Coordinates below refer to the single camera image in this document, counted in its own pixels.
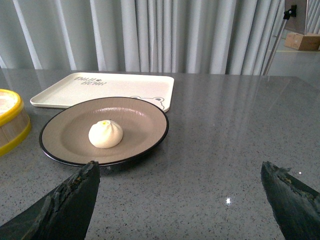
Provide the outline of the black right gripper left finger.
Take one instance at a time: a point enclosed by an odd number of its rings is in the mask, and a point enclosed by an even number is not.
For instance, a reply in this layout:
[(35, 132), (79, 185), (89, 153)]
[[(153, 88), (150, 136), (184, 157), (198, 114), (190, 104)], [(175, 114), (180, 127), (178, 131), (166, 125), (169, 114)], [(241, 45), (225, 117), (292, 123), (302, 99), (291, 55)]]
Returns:
[(83, 240), (94, 211), (100, 169), (91, 161), (0, 227), (2, 240)]

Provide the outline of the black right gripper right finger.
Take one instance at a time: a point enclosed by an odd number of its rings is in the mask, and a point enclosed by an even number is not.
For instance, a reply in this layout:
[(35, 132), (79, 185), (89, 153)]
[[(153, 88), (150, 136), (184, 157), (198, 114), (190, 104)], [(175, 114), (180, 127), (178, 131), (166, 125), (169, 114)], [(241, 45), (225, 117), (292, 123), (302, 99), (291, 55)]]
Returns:
[(320, 238), (320, 193), (269, 161), (261, 166), (261, 182), (273, 216), (286, 240)]

